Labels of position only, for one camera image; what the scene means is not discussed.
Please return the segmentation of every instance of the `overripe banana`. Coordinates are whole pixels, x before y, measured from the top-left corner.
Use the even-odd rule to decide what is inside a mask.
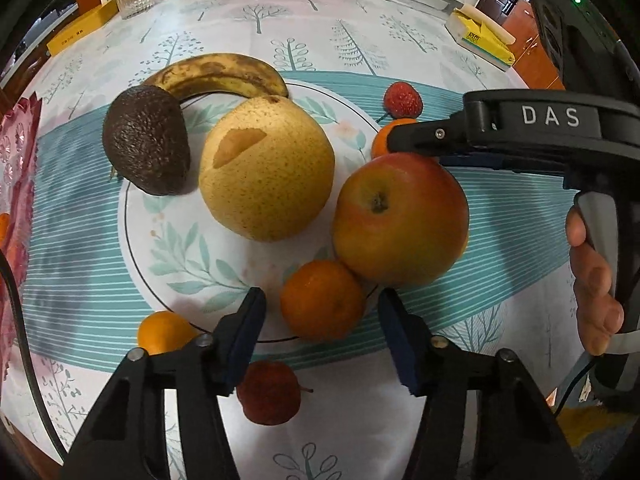
[[[211,92],[229,92],[244,97],[289,95],[276,69],[242,54],[190,57],[169,65],[143,84],[159,86],[178,101]]]

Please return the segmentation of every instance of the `black cable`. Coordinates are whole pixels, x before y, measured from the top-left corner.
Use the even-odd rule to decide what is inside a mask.
[[[578,384],[580,382],[580,379],[583,378],[589,372],[589,370],[593,368],[593,365],[596,364],[598,359],[599,357],[592,357],[589,363],[582,370],[580,370],[580,373],[578,373],[574,377],[574,380],[571,381],[571,383],[569,384],[569,387],[567,388],[564,395],[562,396],[562,400],[560,401],[560,404],[558,404],[558,409],[554,413],[556,418],[558,418],[558,415],[560,415],[560,412],[562,411],[562,409],[564,408],[564,405],[569,399],[569,395],[571,395],[571,392],[574,390],[575,385]]]
[[[634,289],[636,288],[636,285],[638,284],[638,282],[640,282],[640,267],[638,267],[636,269],[636,272],[634,273],[633,277],[631,278],[631,282],[629,283],[629,288],[628,288],[628,293],[626,294],[626,298],[623,298],[624,301],[620,301],[620,305],[624,305],[625,303],[627,303],[631,299],[631,294],[633,293]],[[580,373],[578,373],[574,377],[574,380],[571,381],[571,383],[569,384],[569,387],[567,388],[567,390],[564,393],[564,396],[562,396],[562,400],[560,401],[560,404],[558,404],[558,409],[554,413],[554,415],[556,417],[558,417],[558,415],[560,415],[560,411],[562,410],[562,408],[564,408],[564,405],[566,404],[567,400],[569,399],[569,395],[571,395],[571,392],[575,388],[575,385],[578,384],[578,382],[580,382],[580,379],[583,378],[585,376],[585,374],[587,374],[588,371],[591,370],[594,367],[594,365],[598,361],[599,357],[600,356],[592,357],[591,361],[589,361],[589,363],[582,370],[580,370]]]
[[[47,431],[53,447],[60,455],[60,458],[64,461],[66,459],[66,449],[60,441],[58,432],[53,427],[53,423],[47,411],[44,400],[42,399],[42,392],[38,385],[38,379],[36,372],[33,369],[33,362],[31,361],[31,352],[29,350],[29,342],[27,341],[27,331],[24,327],[24,316],[22,315],[22,305],[20,304],[20,294],[18,293],[18,286],[15,284],[14,274],[11,270],[9,262],[6,260],[4,253],[0,251],[0,272],[2,273],[2,279],[6,285],[6,289],[9,295],[9,302],[11,303],[11,310],[14,313],[15,321],[15,333],[18,339],[18,348],[20,349],[20,357],[22,358],[22,366],[24,367],[24,374],[27,377],[29,383],[29,389],[31,391],[31,397],[36,404],[38,415],[44,425],[44,429]]]

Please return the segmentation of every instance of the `avocado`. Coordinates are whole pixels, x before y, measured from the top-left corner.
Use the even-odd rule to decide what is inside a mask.
[[[180,103],[157,86],[133,86],[109,106],[102,146],[118,174],[151,195],[180,193],[191,152]]]

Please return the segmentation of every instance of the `hand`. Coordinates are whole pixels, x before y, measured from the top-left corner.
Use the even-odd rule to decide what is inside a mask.
[[[609,294],[609,264],[586,242],[587,229],[574,208],[566,216],[565,229],[571,245],[569,261],[575,276],[578,334],[587,352],[601,355],[607,350],[611,336],[620,330],[624,313],[622,306]]]

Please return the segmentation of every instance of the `gray handle grip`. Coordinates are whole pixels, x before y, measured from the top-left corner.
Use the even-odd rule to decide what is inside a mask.
[[[599,192],[581,192],[574,203],[587,228],[587,242],[600,253],[612,271],[610,294],[625,312],[620,332],[597,363],[597,381],[614,392],[634,388],[640,369],[640,233],[636,234],[638,205]]]

